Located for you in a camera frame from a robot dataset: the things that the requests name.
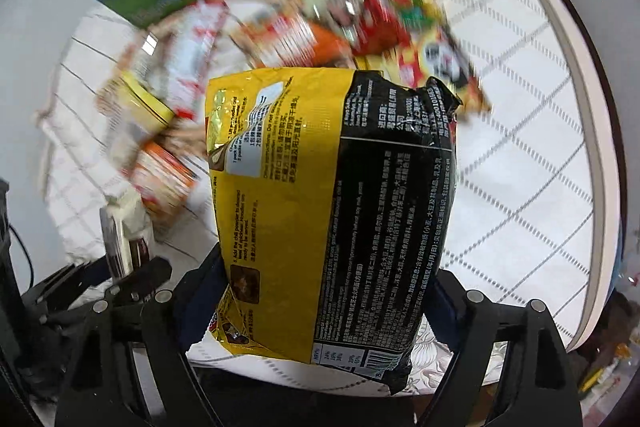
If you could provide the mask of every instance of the barcode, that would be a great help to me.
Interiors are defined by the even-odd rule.
[[[370,350],[367,355],[367,361],[364,363],[364,367],[369,369],[376,369],[378,371],[387,371],[389,369],[395,369],[398,367],[402,354],[385,353],[384,351]]]

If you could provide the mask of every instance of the white tiled wall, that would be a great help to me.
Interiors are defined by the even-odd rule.
[[[68,38],[94,0],[0,0],[0,177],[10,184],[9,217],[33,258],[36,281],[65,262],[36,187],[44,136],[33,113],[47,100],[49,75]],[[14,241],[11,249],[21,289],[28,266]]]

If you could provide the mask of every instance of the pile of snacks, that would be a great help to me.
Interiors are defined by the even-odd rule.
[[[135,190],[103,209],[105,240],[126,274],[196,183],[181,160],[206,158],[230,281],[214,336],[394,393],[444,245],[455,113],[490,104],[439,0],[259,1],[235,20],[231,0],[200,0],[122,56],[97,105]],[[216,74],[219,34],[253,71]]]
[[[101,212],[107,254],[121,259],[112,268],[127,258],[124,248],[115,246],[127,244],[128,230],[113,226],[113,216],[124,223],[146,208],[149,226],[161,237],[196,182],[194,172],[178,158],[206,156],[204,126],[193,120],[204,104],[211,53],[227,16],[224,2],[200,0],[140,32],[118,62],[113,79],[98,92],[98,110],[109,118],[104,152],[137,189],[138,199],[137,204],[117,206],[116,213],[114,203]],[[107,241],[108,234],[116,239]],[[149,259],[153,242],[147,244]],[[126,270],[112,269],[112,275],[122,277]]]

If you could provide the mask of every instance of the black cable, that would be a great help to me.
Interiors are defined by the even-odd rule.
[[[35,279],[35,274],[33,272],[33,263],[31,262],[31,256],[29,255],[29,251],[27,250],[24,243],[22,242],[22,238],[20,238],[20,235],[15,231],[14,226],[11,223],[9,223],[9,230],[14,232],[15,238],[18,240],[18,243],[20,243],[20,247],[24,252],[24,256],[27,258],[27,263],[29,263],[29,270],[31,271],[31,280],[29,281],[29,289],[31,289],[33,288],[33,281]]]

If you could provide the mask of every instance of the yellow snack bag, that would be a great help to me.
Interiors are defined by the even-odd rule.
[[[454,191],[452,112],[373,71],[277,68],[210,81],[207,157],[232,353],[404,388]]]
[[[260,344],[288,346],[282,355],[300,362],[309,362],[313,344],[342,107],[352,78],[352,70],[263,69],[213,79],[207,89],[216,222],[238,305],[225,299],[218,313],[235,318],[235,325],[252,324]],[[323,154],[300,148],[301,135]],[[226,189],[231,183],[234,190]],[[261,251],[279,256],[260,257]],[[295,299],[281,295],[281,279],[296,280]],[[271,305],[261,301],[265,295]],[[260,314],[251,316],[258,304]],[[257,343],[250,347],[274,355]]]

